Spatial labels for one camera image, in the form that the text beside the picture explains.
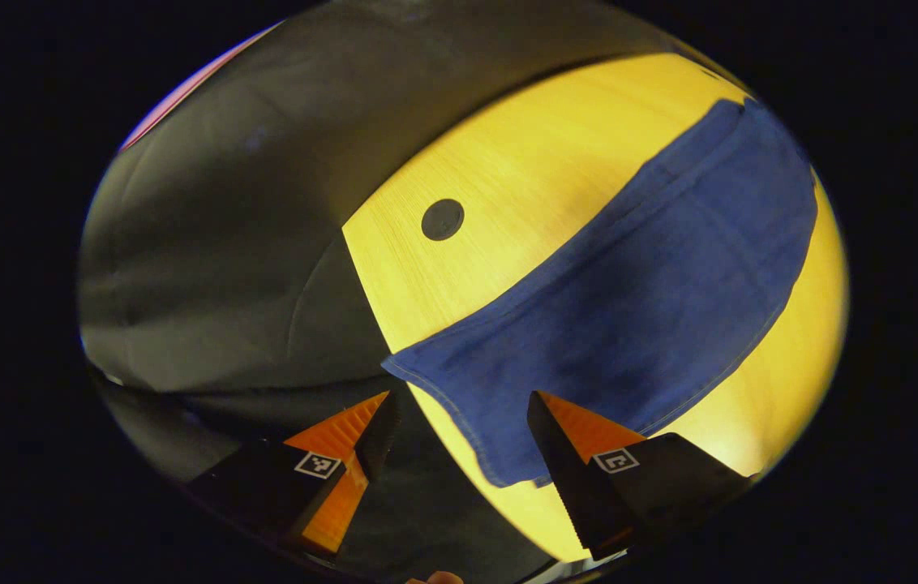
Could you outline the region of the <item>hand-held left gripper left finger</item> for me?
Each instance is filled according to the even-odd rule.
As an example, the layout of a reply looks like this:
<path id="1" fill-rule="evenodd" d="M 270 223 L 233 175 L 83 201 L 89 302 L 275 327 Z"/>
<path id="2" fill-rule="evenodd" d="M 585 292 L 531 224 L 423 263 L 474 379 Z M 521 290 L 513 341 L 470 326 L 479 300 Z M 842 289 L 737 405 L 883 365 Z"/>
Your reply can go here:
<path id="1" fill-rule="evenodd" d="M 332 560 L 400 422 L 384 391 L 287 437 L 248 441 L 185 484 L 207 510 L 275 548 Z"/>

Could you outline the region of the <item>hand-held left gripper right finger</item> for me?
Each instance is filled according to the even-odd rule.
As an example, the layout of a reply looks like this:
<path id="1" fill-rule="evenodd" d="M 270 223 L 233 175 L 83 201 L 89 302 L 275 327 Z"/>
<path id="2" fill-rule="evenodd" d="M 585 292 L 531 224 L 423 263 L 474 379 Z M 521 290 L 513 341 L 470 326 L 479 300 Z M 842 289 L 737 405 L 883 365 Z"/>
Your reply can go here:
<path id="1" fill-rule="evenodd" d="M 674 432 L 638 435 L 534 391 L 527 426 L 575 535 L 593 559 L 669 543 L 751 487 L 751 477 Z"/>

